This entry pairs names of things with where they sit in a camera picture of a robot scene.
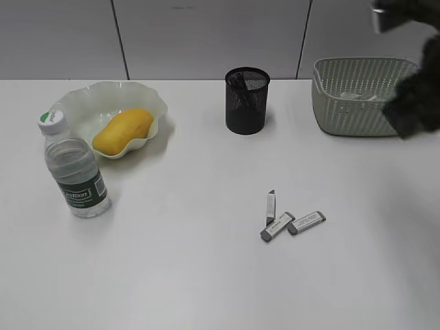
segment eraser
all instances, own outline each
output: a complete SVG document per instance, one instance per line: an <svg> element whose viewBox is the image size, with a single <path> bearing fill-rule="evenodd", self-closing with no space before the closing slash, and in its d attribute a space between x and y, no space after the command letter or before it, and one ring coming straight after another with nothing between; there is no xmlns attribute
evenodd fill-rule
<svg viewBox="0 0 440 330"><path fill-rule="evenodd" d="M304 232L305 230L310 229L325 220L326 218L324 215L321 212L316 211L301 219L288 223L287 230L289 230L290 234L297 235L300 232Z"/></svg>
<svg viewBox="0 0 440 330"><path fill-rule="evenodd" d="M272 190L267 195L267 208L266 208L266 225L270 225L275 221L276 207L275 207L275 190Z"/></svg>
<svg viewBox="0 0 440 330"><path fill-rule="evenodd" d="M272 222L260 233L261 238L266 242L271 241L276 235L286 228L288 223L291 223L293 220L295 220L293 215L288 212L284 212L279 218L277 218L277 220Z"/></svg>

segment green plastic basket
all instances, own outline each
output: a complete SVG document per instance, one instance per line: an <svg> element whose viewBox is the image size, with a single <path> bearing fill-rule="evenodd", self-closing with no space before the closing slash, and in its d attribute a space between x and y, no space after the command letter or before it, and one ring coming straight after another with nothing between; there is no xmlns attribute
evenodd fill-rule
<svg viewBox="0 0 440 330"><path fill-rule="evenodd" d="M382 115L397 84L417 65L398 58L327 58L315 63L313 111L326 133L381 137L397 133Z"/></svg>

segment black mesh pen holder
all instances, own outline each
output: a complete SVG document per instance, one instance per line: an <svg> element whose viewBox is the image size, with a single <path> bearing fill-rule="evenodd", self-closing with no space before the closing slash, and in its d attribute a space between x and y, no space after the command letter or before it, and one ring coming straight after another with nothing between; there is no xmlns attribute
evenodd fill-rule
<svg viewBox="0 0 440 330"><path fill-rule="evenodd" d="M263 129L270 77L254 67L226 74L226 126L234 133L251 135Z"/></svg>

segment mango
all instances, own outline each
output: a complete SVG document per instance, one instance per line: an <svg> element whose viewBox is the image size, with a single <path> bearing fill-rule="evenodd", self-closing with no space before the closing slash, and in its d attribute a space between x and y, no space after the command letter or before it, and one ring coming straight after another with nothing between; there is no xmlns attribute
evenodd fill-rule
<svg viewBox="0 0 440 330"><path fill-rule="evenodd" d="M145 109L125 110L97 134L93 147L105 155L117 155L132 139L144 139L153 121L153 116Z"/></svg>

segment white wall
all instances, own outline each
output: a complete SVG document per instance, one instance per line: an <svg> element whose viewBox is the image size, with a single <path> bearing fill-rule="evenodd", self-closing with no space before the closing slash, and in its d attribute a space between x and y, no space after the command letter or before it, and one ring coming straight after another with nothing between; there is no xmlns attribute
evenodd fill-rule
<svg viewBox="0 0 440 330"><path fill-rule="evenodd" d="M419 61L424 42L435 30L410 23L376 34L373 0L313 0L299 78L311 78L315 61L327 57L383 56Z"/></svg>
<svg viewBox="0 0 440 330"><path fill-rule="evenodd" d="M296 75L309 0L115 0L132 79Z"/></svg>
<svg viewBox="0 0 440 330"><path fill-rule="evenodd" d="M1 0L0 79L125 79L110 0Z"/></svg>

